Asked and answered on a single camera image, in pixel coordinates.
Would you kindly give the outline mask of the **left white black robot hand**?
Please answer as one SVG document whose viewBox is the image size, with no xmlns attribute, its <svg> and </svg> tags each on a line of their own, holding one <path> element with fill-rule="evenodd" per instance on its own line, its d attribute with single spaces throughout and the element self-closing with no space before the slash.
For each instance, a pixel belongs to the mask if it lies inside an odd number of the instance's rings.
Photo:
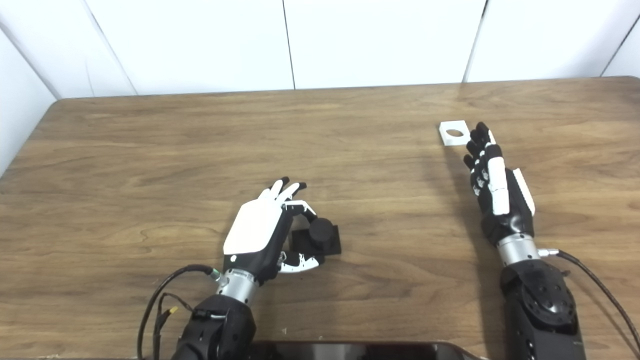
<svg viewBox="0 0 640 360">
<path fill-rule="evenodd" d="M 305 200 L 294 198 L 306 187 L 304 182 L 290 183 L 289 177 L 282 177 L 243 203 L 222 246 L 224 272 L 247 272 L 262 286 L 280 273 L 310 271 L 325 263 L 323 255 L 284 250 L 296 216 L 309 222 L 318 219 Z"/>
</svg>

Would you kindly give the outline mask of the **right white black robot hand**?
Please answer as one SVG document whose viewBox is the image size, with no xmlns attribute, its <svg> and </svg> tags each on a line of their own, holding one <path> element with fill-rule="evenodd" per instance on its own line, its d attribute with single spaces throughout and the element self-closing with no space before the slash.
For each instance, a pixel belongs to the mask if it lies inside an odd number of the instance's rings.
<svg viewBox="0 0 640 360">
<path fill-rule="evenodd" d="M 512 235 L 534 237 L 535 203 L 521 169 L 508 168 L 493 132 L 482 121 L 470 132 L 462 158 L 482 214 L 481 229 L 496 246 Z"/>
</svg>

